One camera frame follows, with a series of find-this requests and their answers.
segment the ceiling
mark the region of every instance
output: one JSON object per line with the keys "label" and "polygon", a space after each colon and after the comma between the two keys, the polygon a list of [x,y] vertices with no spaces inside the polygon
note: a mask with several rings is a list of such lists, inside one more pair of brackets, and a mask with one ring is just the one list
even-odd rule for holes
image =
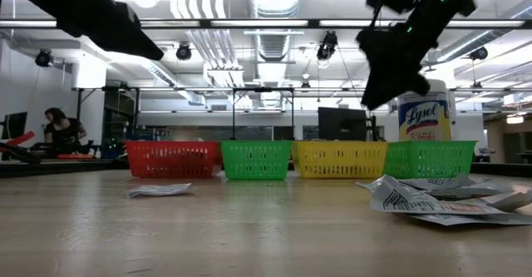
{"label": "ceiling", "polygon": [[[173,18],[168,0],[159,2],[150,8],[138,7],[135,0],[129,0],[139,18]],[[469,18],[488,19],[500,18],[509,8],[524,0],[476,0],[478,8]],[[248,0],[224,0],[225,11],[228,17],[244,18],[249,16]],[[302,0],[298,17],[301,18],[365,18],[372,16],[372,10],[365,6],[365,0]],[[2,0],[2,18],[49,18],[38,7],[35,7],[26,0]],[[399,18],[395,13],[384,10],[382,18]],[[310,75],[311,81],[320,79],[321,87],[341,87],[350,85],[349,77],[358,86],[364,86],[369,74],[365,56],[357,48],[355,37],[359,30],[337,30],[339,52],[335,53],[329,66],[318,70],[315,55],[317,44],[325,34],[325,30],[304,30],[303,35],[293,36],[288,60],[294,62],[287,66],[285,80],[287,83],[302,81],[302,75],[306,72]],[[445,30],[438,39],[440,48],[445,48],[453,42],[467,36],[467,30]],[[168,49],[160,64],[175,75],[175,79],[181,85],[191,87],[208,86],[202,77],[204,70],[204,60],[193,48],[192,58],[189,61],[178,61],[175,57],[175,49],[179,42],[189,41],[184,30],[147,30],[145,33],[155,41],[155,43]],[[232,42],[234,44],[236,56],[239,64],[244,69],[244,81],[251,82],[257,80],[256,51],[254,50],[254,40],[250,36],[245,36],[243,30],[231,30]],[[36,43],[43,40],[59,41],[70,40],[79,41],[92,49],[102,52],[95,47],[88,38],[74,39],[62,31],[57,30],[15,30],[13,38],[17,43],[26,49],[37,49]],[[444,64],[451,67],[456,76],[457,86],[468,87],[473,83],[473,79],[493,76],[512,67],[529,62],[527,59],[532,52],[532,31],[513,31],[507,35],[485,45],[490,56],[488,59],[477,62],[474,70],[470,60],[458,59]],[[305,53],[301,52],[301,47],[305,47]],[[65,59],[75,58],[76,54],[61,56]],[[153,76],[139,64],[132,62],[114,61],[107,73],[108,79],[121,79],[137,86],[153,86]],[[521,86],[527,85],[523,82],[532,82],[532,67],[527,71],[522,71],[518,75],[513,75],[497,82],[493,82],[489,87],[508,87],[516,82],[521,82]],[[500,97],[501,94],[492,93],[483,96],[477,101],[489,101]]]}

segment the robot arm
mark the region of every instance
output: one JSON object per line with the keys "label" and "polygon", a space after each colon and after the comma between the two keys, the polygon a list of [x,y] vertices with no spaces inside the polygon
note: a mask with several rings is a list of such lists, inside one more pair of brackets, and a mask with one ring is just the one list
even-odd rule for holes
{"label": "robot arm", "polygon": [[[469,16],[476,9],[473,0],[367,0],[373,7],[370,27],[360,31],[357,40],[367,56],[370,76],[362,104],[370,110],[407,91],[425,95],[430,90],[419,74],[421,61],[437,38],[457,14]],[[374,27],[383,6],[397,13],[410,12],[404,23],[388,30]]]}

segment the computer monitor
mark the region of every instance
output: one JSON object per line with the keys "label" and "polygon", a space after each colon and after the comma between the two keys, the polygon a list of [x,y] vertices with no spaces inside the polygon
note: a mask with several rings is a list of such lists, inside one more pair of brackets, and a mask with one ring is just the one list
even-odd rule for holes
{"label": "computer monitor", "polygon": [[331,107],[318,108],[319,138],[322,140],[365,141],[366,111]]}
{"label": "computer monitor", "polygon": [[24,135],[26,118],[27,112],[6,115],[3,122],[0,122],[3,126],[2,139],[9,140]]}

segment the plastic basket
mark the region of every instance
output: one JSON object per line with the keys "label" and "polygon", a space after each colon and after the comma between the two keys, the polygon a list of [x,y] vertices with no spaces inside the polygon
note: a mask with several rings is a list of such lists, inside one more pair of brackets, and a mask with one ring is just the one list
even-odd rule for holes
{"label": "plastic basket", "polygon": [[475,141],[391,143],[384,172],[400,179],[456,177],[469,173]]}
{"label": "plastic basket", "polygon": [[377,178],[387,148],[387,142],[296,141],[292,155],[302,178]]}
{"label": "plastic basket", "polygon": [[221,170],[218,142],[128,141],[131,174],[140,178],[211,178]]}
{"label": "plastic basket", "polygon": [[291,141],[223,141],[225,176],[230,180],[283,180]]}

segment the table surface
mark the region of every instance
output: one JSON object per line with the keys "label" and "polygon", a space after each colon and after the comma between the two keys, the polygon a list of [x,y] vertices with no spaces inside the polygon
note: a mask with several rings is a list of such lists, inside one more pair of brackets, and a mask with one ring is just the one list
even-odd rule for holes
{"label": "table surface", "polygon": [[138,185],[179,182],[128,171],[0,180],[0,276],[532,272],[532,227],[445,228],[379,213],[353,180],[194,181],[191,195],[125,198]]}

